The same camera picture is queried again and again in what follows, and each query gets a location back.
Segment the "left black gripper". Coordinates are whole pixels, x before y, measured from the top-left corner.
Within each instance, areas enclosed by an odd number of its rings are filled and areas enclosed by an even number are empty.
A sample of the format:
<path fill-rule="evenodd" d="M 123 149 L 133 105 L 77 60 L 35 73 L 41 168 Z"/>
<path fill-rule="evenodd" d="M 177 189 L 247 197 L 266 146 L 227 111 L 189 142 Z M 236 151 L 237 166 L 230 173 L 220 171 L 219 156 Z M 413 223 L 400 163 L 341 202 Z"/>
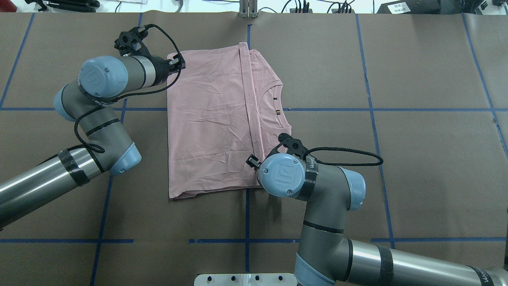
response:
<path fill-rule="evenodd" d="M 168 60 L 159 56 L 153 56 L 152 64 L 155 68 L 155 79 L 152 85 L 160 85 L 166 82 L 170 75 L 181 72 L 181 70 L 186 68 L 186 61 L 179 59 L 179 56 L 173 56 Z"/>

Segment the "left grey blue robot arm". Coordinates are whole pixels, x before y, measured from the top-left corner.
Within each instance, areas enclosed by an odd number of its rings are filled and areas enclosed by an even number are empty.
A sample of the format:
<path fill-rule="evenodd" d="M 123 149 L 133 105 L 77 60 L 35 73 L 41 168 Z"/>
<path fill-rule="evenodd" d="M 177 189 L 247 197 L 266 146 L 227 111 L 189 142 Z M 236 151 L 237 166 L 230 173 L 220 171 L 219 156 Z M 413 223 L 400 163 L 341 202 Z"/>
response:
<path fill-rule="evenodd" d="M 143 95 L 142 89 L 163 84 L 184 68 L 181 54 L 169 59 L 134 55 L 86 60 L 76 81 L 53 100 L 58 114 L 74 123 L 80 144 L 1 184 L 1 228 L 104 172 L 116 176 L 136 166 L 141 154 L 111 105 Z"/>

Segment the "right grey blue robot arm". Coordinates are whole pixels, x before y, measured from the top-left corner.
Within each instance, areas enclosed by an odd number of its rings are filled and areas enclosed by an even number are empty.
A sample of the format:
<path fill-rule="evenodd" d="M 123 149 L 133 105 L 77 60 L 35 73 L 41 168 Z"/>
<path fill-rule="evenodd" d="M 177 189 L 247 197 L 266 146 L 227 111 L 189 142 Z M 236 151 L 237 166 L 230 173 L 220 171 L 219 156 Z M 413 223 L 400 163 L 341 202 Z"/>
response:
<path fill-rule="evenodd" d="M 312 157 L 278 153 L 246 164 L 275 197 L 306 204 L 294 276 L 299 286 L 506 286 L 507 270 L 462 265 L 347 237 L 366 195 L 363 176 Z"/>

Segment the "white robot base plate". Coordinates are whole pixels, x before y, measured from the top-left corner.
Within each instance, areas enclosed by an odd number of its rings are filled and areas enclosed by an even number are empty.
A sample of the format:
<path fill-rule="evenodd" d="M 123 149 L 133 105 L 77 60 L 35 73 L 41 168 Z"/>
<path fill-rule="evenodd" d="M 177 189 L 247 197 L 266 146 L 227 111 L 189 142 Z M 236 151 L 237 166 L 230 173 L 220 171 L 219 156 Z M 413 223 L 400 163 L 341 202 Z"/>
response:
<path fill-rule="evenodd" d="M 194 286 L 297 286 L 292 273 L 200 274 Z"/>

